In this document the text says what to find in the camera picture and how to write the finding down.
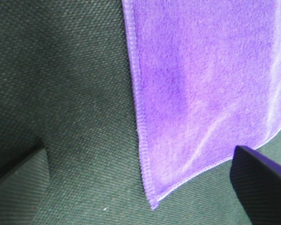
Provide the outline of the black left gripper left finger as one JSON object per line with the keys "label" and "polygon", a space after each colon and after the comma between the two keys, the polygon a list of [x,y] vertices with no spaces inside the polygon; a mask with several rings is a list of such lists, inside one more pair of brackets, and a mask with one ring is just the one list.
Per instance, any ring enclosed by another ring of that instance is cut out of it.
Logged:
{"label": "black left gripper left finger", "polygon": [[38,152],[44,148],[42,139],[37,139],[37,143],[29,148],[27,151],[21,153],[19,156],[9,160],[6,164],[0,167],[0,183],[8,176],[14,173],[18,168],[24,165],[29,159],[34,157]]}

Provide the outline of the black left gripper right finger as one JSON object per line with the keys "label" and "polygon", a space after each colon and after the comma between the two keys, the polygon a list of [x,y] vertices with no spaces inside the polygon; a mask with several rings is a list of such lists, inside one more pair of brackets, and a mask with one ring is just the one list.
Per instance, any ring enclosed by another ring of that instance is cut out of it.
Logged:
{"label": "black left gripper right finger", "polygon": [[281,225],[281,165],[247,146],[236,146],[232,187],[254,225]]}

